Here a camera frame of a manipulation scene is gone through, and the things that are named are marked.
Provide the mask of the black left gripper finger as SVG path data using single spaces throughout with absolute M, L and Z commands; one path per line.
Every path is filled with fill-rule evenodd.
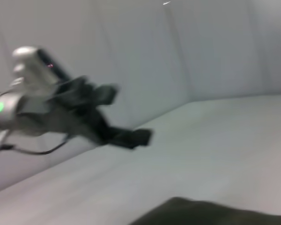
M 96 105 L 112 105 L 118 94 L 118 86 L 107 84 L 98 86 L 95 89 Z
M 135 149 L 137 147 L 149 146 L 153 131 L 151 129 L 129 130 L 119 127 L 110 127 L 111 138 L 108 144 L 126 148 Z

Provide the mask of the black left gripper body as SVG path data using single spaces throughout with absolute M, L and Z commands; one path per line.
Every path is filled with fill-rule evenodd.
M 84 77 L 42 87 L 22 80 L 17 86 L 23 94 L 17 112 L 20 133 L 57 133 L 81 136 L 98 145 L 108 144 L 111 126 L 96 105 L 97 87 Z

